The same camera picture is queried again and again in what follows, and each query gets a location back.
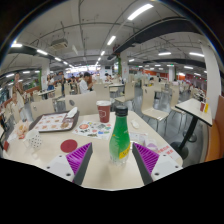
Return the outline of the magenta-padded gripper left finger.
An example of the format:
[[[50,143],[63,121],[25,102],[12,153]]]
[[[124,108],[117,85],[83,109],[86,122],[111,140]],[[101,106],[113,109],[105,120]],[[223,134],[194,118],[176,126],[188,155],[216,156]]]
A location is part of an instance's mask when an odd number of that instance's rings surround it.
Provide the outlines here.
[[[67,155],[56,156],[46,166],[46,170],[76,185],[81,185],[92,152],[92,143],[85,144]]]

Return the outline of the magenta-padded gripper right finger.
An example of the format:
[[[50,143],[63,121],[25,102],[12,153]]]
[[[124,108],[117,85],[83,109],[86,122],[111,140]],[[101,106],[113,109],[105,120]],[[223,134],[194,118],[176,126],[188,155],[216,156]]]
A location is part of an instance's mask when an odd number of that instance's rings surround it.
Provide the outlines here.
[[[157,154],[137,143],[132,144],[132,153],[145,185],[182,169],[169,155]]]

